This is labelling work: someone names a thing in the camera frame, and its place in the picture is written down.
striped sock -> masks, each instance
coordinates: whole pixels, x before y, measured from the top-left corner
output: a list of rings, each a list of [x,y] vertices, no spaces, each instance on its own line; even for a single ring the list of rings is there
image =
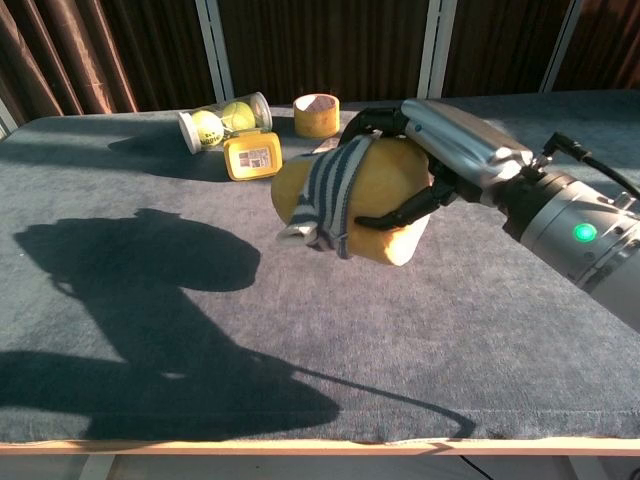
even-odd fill
[[[315,158],[293,216],[278,234],[280,242],[336,250],[340,258],[349,258],[347,205],[358,167],[372,142],[370,136],[360,135]]]

wooden table edge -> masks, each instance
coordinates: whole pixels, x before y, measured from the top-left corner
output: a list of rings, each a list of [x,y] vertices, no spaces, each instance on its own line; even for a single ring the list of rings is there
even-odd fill
[[[589,455],[640,456],[640,439],[554,437],[540,440],[416,439],[385,444],[337,440],[140,442],[65,440],[0,443],[0,455]]]

gray carpet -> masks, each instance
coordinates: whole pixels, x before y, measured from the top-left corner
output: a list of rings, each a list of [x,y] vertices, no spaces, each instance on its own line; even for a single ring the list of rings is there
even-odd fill
[[[451,103],[640,181],[640,92]],[[285,157],[319,144],[274,114]],[[640,335],[499,213],[437,212],[392,268],[276,245],[269,186],[189,155],[171,113],[0,143],[0,441],[640,436]]]

robotic arm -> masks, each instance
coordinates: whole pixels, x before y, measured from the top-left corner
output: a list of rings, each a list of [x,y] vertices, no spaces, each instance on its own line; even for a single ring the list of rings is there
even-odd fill
[[[364,110],[347,125],[340,143],[374,130],[405,135],[420,145],[434,181],[396,210],[380,218],[358,217],[357,223],[379,230],[401,227],[457,197],[497,208],[514,240],[640,332],[640,217],[628,210],[640,191],[626,178],[564,135],[555,133],[534,157],[488,123],[437,102],[409,99],[399,109]],[[626,191],[610,199],[571,175],[546,172],[557,150]]]

tape roll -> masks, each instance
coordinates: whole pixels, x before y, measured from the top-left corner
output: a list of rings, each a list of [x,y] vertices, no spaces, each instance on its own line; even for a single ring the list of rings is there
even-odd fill
[[[301,137],[335,135],[340,130],[340,100],[324,93],[304,95],[293,102],[293,119]]]

